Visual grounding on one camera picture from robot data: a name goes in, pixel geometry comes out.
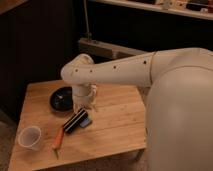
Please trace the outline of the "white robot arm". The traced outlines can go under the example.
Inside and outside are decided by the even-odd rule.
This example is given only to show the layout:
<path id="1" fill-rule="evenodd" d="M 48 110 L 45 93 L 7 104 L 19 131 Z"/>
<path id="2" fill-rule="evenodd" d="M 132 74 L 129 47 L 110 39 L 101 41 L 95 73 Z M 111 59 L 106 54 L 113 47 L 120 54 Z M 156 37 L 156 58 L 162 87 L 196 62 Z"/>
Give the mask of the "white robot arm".
<path id="1" fill-rule="evenodd" d="M 94 84 L 147 87 L 149 171 L 213 171 L 213 51 L 182 48 L 96 64 L 80 54 L 61 70 L 73 102 L 91 102 Z"/>

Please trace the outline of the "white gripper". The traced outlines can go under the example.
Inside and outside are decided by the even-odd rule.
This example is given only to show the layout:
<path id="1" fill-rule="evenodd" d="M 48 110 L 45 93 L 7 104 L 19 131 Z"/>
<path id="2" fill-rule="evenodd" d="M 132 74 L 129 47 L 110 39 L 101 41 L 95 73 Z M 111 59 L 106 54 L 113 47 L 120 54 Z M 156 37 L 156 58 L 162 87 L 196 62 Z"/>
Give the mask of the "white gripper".
<path id="1" fill-rule="evenodd" d="M 94 84 L 74 85 L 72 87 L 73 110 L 92 109 L 95 105 L 97 86 Z"/>

